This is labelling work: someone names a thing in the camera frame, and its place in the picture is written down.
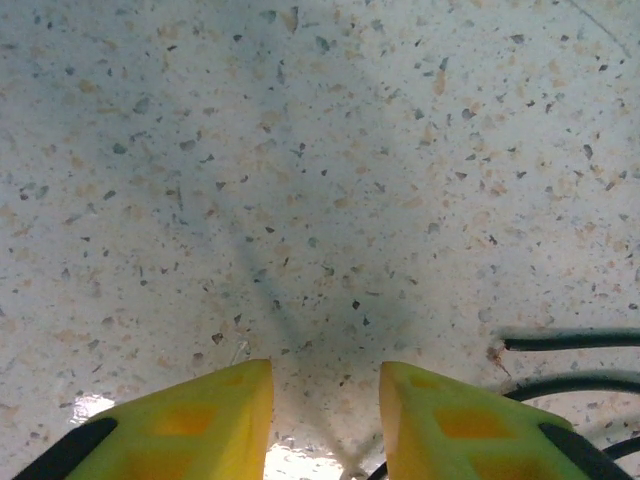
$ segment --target yellow plastic part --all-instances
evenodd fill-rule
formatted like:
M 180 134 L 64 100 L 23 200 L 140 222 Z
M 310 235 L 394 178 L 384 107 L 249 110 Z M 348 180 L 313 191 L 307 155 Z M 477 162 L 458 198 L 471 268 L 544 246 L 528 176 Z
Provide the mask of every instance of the yellow plastic part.
M 251 360 L 92 418 L 118 427 L 68 480 L 262 480 L 273 405 L 268 360 Z
M 400 362 L 380 371 L 391 480 L 588 480 L 538 429 L 569 422 Z

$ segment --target speckled floor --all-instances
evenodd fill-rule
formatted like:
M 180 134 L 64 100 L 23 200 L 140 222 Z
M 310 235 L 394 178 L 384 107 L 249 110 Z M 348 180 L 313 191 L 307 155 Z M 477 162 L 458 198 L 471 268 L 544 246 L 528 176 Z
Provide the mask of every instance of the speckled floor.
M 274 480 L 382 459 L 383 360 L 636 367 L 487 349 L 640 319 L 639 29 L 634 0 L 2 2 L 0 477 L 248 357 Z M 600 446 L 640 430 L 563 398 Z

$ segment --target wire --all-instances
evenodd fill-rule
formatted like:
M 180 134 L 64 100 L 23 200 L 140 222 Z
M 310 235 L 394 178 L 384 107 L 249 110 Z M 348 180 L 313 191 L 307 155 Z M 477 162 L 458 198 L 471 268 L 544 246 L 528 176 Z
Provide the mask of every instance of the wire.
M 584 372 L 535 380 L 504 394 L 523 402 L 554 393 L 613 391 L 640 394 L 640 375 L 636 372 Z
M 613 391 L 640 394 L 640 375 L 636 372 L 582 372 L 547 377 L 519 385 L 503 396 L 524 402 L 555 393 L 582 391 Z M 613 460 L 640 451 L 640 437 L 625 440 L 603 450 Z M 387 462 L 380 465 L 367 480 L 383 480 L 387 477 Z
M 603 450 L 613 460 L 619 460 L 632 453 L 640 452 L 640 437 L 630 438 L 622 442 L 614 443 Z
M 614 329 L 594 331 L 551 330 L 549 334 L 505 334 L 502 338 L 507 350 L 519 352 L 548 352 L 578 348 L 640 347 L 639 329 Z

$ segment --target black rubber pad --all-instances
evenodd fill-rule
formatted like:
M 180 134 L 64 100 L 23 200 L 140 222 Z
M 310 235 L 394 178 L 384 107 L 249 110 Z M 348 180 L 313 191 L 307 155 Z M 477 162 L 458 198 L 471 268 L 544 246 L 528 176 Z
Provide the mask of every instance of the black rubber pad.
M 13 480 L 64 480 L 117 426 L 101 418 L 74 428 Z

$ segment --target floor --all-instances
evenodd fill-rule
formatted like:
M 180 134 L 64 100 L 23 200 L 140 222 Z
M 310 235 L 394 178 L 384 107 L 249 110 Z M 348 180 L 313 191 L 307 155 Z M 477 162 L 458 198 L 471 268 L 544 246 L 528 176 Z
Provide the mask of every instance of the floor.
M 3 2 L 0 477 L 245 358 L 273 480 L 382 460 L 383 360 L 637 367 L 490 352 L 640 320 L 639 29 L 634 0 Z M 638 399 L 563 398 L 600 446 L 640 430 Z

